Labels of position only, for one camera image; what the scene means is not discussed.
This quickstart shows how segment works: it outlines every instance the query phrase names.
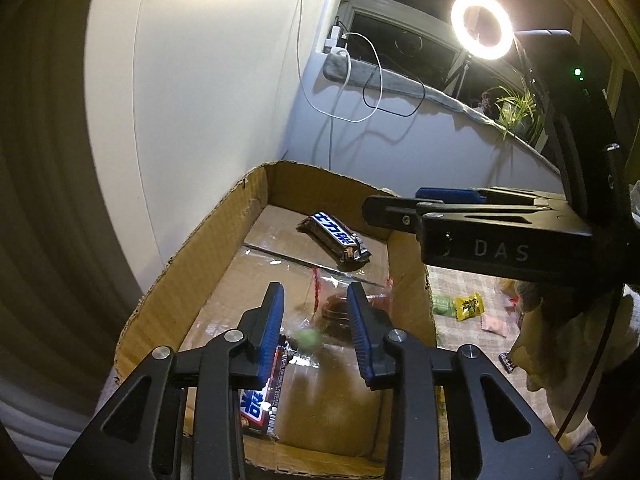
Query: window frame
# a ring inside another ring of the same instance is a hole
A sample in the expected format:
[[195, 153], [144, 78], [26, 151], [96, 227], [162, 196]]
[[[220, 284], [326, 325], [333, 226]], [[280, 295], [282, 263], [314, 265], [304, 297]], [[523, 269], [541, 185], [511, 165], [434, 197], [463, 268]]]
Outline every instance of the window frame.
[[[625, 68], [636, 74], [640, 81], [640, 58], [635, 46], [626, 35], [623, 24], [607, 5], [606, 0], [563, 0], [574, 13], [571, 34], [580, 42], [582, 24], [587, 23], [594, 32], [611, 60], [611, 70], [607, 83], [607, 104], [615, 116], [622, 90], [622, 79]], [[413, 7], [400, 4], [393, 0], [342, 0], [338, 7], [338, 16], [347, 27], [351, 26], [354, 14], [362, 14], [387, 22], [405, 30], [419, 34], [428, 40], [450, 48], [456, 55], [450, 69], [451, 75], [464, 61], [463, 50], [455, 37], [453, 28], [443, 22]], [[478, 13], [471, 16], [472, 25], [478, 18]], [[477, 59], [481, 66], [489, 72], [506, 81], [515, 88], [521, 88], [520, 73], [506, 61]], [[535, 149], [542, 151], [546, 143], [546, 134], [540, 136]]]

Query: white wall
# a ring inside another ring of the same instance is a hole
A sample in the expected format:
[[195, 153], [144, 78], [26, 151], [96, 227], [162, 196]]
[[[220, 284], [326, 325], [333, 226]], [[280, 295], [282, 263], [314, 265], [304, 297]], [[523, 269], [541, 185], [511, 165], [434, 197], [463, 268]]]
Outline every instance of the white wall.
[[[311, 55], [303, 75], [306, 92], [321, 110], [329, 110], [339, 85], [322, 75], [325, 54]], [[370, 113], [361, 88], [347, 86], [336, 115], [357, 120]], [[368, 91], [374, 105], [378, 91]], [[381, 106], [408, 114], [418, 99], [388, 95]], [[463, 114], [425, 102], [417, 114], [401, 118], [378, 111], [363, 123], [335, 120], [332, 171], [413, 196], [421, 186], [507, 186], [562, 192], [559, 175], [517, 140], [504, 142], [498, 130]], [[287, 127], [286, 158], [328, 166], [329, 119], [316, 112], [302, 93]]]
[[[323, 0], [305, 0], [300, 52]], [[280, 158], [298, 89], [298, 0], [93, 0], [92, 148], [118, 240], [146, 290], [250, 168]]]

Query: metal screw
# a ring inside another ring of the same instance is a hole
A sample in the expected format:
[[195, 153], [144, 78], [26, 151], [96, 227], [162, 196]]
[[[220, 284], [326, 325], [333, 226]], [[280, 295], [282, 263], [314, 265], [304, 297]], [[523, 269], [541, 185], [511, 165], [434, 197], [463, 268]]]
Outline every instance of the metal screw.
[[154, 348], [154, 351], [151, 352], [151, 355], [154, 359], [158, 359], [161, 361], [162, 359], [167, 359], [169, 355], [171, 355], [171, 349], [168, 346], [159, 346]]
[[469, 359], [475, 359], [480, 355], [480, 349], [476, 345], [462, 345], [460, 351], [464, 357], [468, 357]]
[[391, 341], [401, 343], [406, 339], [406, 332], [404, 330], [398, 330], [397, 328], [395, 328], [389, 332], [388, 336]]
[[243, 337], [244, 334], [239, 330], [229, 330], [229, 332], [225, 334], [225, 340], [229, 341], [230, 343], [237, 343]]

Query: white cable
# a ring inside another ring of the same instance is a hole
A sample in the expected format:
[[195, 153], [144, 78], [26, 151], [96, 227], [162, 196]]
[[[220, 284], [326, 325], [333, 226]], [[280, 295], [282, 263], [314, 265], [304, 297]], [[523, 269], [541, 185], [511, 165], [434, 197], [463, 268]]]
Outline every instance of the white cable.
[[[351, 78], [351, 56], [349, 52], [345, 49], [344, 53], [347, 55], [347, 77], [344, 79], [344, 83], [340, 86], [338, 93], [335, 95], [334, 102], [331, 105], [331, 114], [335, 114], [335, 109], [338, 106], [338, 101], [340, 99], [340, 95], [344, 90], [344, 87], [347, 86], [349, 79]], [[329, 118], [329, 171], [331, 171], [331, 159], [334, 152], [334, 117]]]
[[[348, 123], [361, 123], [363, 121], [366, 121], [367, 119], [369, 119], [374, 113], [376, 113], [378, 111], [378, 107], [380, 106], [380, 102], [382, 101], [382, 65], [380, 63], [380, 58], [378, 57], [378, 53], [376, 51], [376, 48], [373, 46], [373, 43], [371, 43], [369, 41], [369, 38], [367, 38], [366, 36], [363, 36], [362, 34], [360, 34], [359, 32], [345, 32], [342, 37], [345, 38], [346, 36], [353, 34], [354, 36], [360, 36], [361, 38], [364, 38], [364, 40], [367, 40], [367, 43], [370, 44], [371, 49], [373, 50], [373, 54], [374, 56], [376, 56], [376, 61], [378, 62], [378, 68], [380, 69], [380, 96], [378, 97], [378, 102], [376, 103], [376, 107], [373, 108], [372, 112], [362, 118], [362, 119], [358, 119], [357, 121], [352, 120], [352, 119], [347, 119], [344, 117], [338, 117], [336, 115], [333, 114], [329, 114], [327, 112], [322, 111], [320, 108], [317, 108], [314, 106], [314, 104], [309, 100], [309, 97], [306, 95], [306, 91], [305, 91], [305, 86], [302, 84], [302, 74], [300, 72], [300, 30], [302, 28], [302, 2], [303, 0], [300, 0], [300, 16], [298, 18], [298, 34], [296, 37], [296, 67], [298, 69], [298, 80], [300, 81], [300, 89], [302, 90], [302, 95], [305, 97], [306, 102], [309, 103], [309, 105], [316, 111], [316, 112], [320, 112], [322, 115], [326, 115], [327, 117], [331, 117], [334, 119], [340, 119], [341, 121], [346, 121]], [[349, 63], [349, 68], [351, 67], [351, 57], [349, 56], [348, 58], [348, 63]], [[344, 83], [342, 86], [345, 86], [349, 81], [349, 77], [347, 77], [344, 80]]]

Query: window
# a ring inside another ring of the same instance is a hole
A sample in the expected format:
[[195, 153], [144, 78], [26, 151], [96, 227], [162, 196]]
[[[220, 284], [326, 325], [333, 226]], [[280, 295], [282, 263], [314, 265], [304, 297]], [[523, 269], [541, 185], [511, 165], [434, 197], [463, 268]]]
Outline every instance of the window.
[[622, 77], [620, 99], [613, 121], [616, 125], [620, 146], [622, 146], [625, 155], [628, 155], [638, 132], [640, 121], [640, 84], [638, 84], [633, 72], [629, 70], [625, 70]]
[[[354, 15], [351, 30], [371, 40], [383, 68], [412, 79], [417, 76], [425, 85], [443, 88], [455, 56], [453, 50], [413, 32], [360, 14]], [[349, 39], [348, 51], [353, 59], [377, 64], [369, 43], [358, 36]]]
[[[351, 30], [374, 42], [382, 54], [383, 66], [409, 77], [417, 76], [425, 84], [442, 90], [463, 60], [462, 47], [450, 25], [454, 1], [342, 0], [338, 16]], [[515, 30], [558, 28], [569, 30], [578, 39], [585, 77], [604, 91], [618, 134], [625, 139], [621, 142], [630, 145], [640, 120], [640, 107], [636, 104], [640, 89], [629, 70], [629, 60], [640, 70], [640, 59], [626, 32], [622, 32], [623, 25], [612, 22], [617, 18], [610, 5], [605, 0], [498, 1], [509, 13]], [[609, 17], [606, 24], [603, 16]], [[470, 9], [466, 24], [484, 44], [497, 42], [498, 24], [488, 12]], [[375, 63], [366, 42], [350, 39], [349, 50], [354, 58]], [[515, 48], [499, 60], [473, 59], [460, 100], [475, 107], [482, 92], [489, 88], [498, 85], [521, 88], [521, 70]], [[445, 91], [451, 92], [453, 87], [451, 84]], [[536, 145], [541, 151], [544, 147], [544, 140]]]

